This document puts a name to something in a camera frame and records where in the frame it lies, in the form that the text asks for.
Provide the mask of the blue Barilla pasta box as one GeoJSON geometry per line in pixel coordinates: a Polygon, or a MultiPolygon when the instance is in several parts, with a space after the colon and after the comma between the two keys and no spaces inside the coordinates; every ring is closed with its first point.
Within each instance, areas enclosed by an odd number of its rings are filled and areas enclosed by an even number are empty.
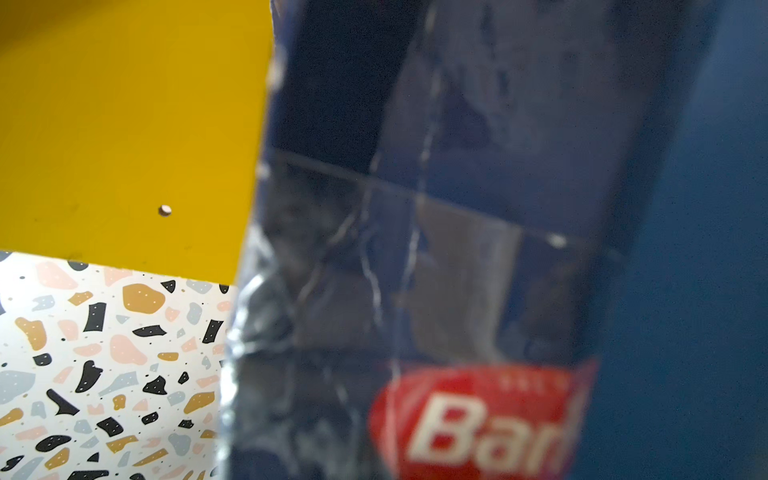
{"type": "Polygon", "coordinates": [[[566,479],[717,1],[274,1],[224,479],[566,479]]]}

